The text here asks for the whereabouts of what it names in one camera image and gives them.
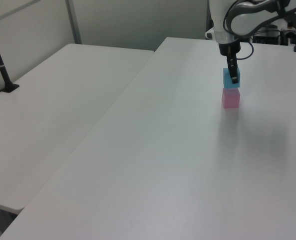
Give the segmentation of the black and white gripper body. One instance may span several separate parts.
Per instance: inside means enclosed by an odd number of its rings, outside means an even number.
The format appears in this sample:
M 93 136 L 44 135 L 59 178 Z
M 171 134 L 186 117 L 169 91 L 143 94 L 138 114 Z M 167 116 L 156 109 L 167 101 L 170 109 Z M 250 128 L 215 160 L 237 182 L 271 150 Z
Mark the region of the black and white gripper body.
M 240 39 L 234 36 L 216 37 L 216 42 L 223 56 L 234 56 L 240 51 Z

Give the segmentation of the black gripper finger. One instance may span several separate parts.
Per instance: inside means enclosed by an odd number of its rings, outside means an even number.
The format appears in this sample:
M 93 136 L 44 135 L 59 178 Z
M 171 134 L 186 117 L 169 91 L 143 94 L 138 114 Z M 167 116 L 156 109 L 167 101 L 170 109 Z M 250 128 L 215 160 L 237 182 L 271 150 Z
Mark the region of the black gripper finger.
M 238 77 L 238 64 L 237 64 L 237 57 L 236 55 L 231 55 L 227 57 L 227 64 L 228 64 L 228 70 L 230 73 L 230 77 L 233 84 L 239 83 L 239 77 Z

